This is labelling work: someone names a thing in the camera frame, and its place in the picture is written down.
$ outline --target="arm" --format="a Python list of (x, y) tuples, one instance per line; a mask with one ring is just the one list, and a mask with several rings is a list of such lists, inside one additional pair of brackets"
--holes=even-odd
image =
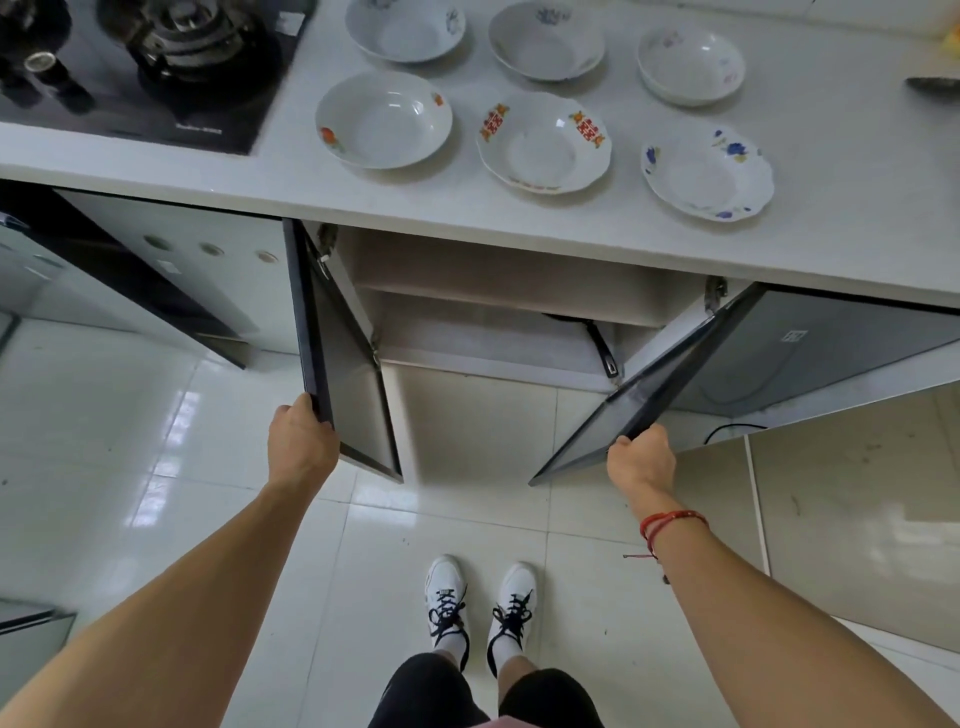
[(0, 712), (0, 728), (216, 728), (339, 440), (308, 395), (274, 415), (269, 482), (176, 564), (91, 624)]
[[(607, 458), (636, 518), (683, 507), (666, 430), (620, 437)], [(669, 523), (657, 555), (742, 728), (955, 728), (920, 688), (835, 619), (754, 569), (701, 522)]]

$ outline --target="plate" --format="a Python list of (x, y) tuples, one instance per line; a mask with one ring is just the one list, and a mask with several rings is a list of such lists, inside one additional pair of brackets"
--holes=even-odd
[(366, 169), (415, 164), (440, 149), (453, 112), (419, 76), (372, 71), (341, 81), (317, 105), (317, 132), (334, 157)]
[(600, 118), (579, 102), (521, 93), (490, 109), (477, 147), (487, 169), (510, 186), (559, 195), (599, 180), (612, 144)]
[(497, 59), (534, 81), (583, 76), (606, 52), (592, 15), (562, 3), (511, 5), (493, 17), (488, 35)]
[(756, 145), (702, 120), (645, 144), (643, 176), (676, 209), (721, 223), (753, 217), (774, 196), (773, 169)]
[(747, 65), (726, 38), (695, 26), (659, 28), (636, 49), (640, 77), (664, 101), (700, 107), (726, 98), (743, 85)]
[(352, 0), (347, 32), (371, 56), (396, 63), (432, 61), (464, 38), (467, 16), (444, 0)]

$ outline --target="bracelet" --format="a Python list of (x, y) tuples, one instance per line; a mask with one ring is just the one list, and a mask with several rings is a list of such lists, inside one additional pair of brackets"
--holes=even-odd
[[(678, 519), (699, 519), (704, 522), (704, 525), (707, 528), (710, 528), (709, 521), (707, 517), (702, 513), (697, 511), (671, 511), (669, 513), (656, 513), (653, 516), (643, 519), (643, 522), (640, 524), (640, 535), (643, 537), (644, 541), (647, 542), (647, 550), (650, 551), (650, 555), (655, 559), (657, 558), (657, 553), (654, 551), (654, 539), (660, 534), (660, 532), (673, 521)], [(653, 526), (650, 529), (650, 532), (647, 533), (647, 529), (650, 526)]]

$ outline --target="black shoelace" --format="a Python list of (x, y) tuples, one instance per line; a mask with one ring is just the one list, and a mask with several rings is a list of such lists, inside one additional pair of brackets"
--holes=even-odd
[[(436, 629), (430, 631), (430, 637), (434, 638), (433, 644), (436, 645), (440, 638), (452, 632), (464, 632), (464, 623), (460, 619), (460, 610), (467, 606), (467, 603), (461, 599), (457, 601), (452, 589), (437, 590), (437, 600), (439, 604), (436, 608), (427, 612), (427, 618)], [(467, 596), (467, 588), (464, 587), (464, 596)]]
[(510, 604), (506, 612), (499, 604), (493, 607), (493, 618), (500, 622), (500, 632), (496, 637), (508, 635), (516, 640), (520, 649), (523, 648), (523, 625), (533, 616), (533, 613), (527, 609), (527, 603), (532, 595), (532, 590), (524, 598), (520, 598), (520, 595), (510, 595)]

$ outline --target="black shorts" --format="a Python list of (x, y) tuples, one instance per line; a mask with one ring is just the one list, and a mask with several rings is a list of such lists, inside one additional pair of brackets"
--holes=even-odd
[[(538, 728), (603, 728), (587, 691), (558, 669), (537, 670), (517, 680), (500, 714)], [(488, 720), (460, 670), (440, 655), (424, 652), (390, 678), (370, 728), (468, 728)]]

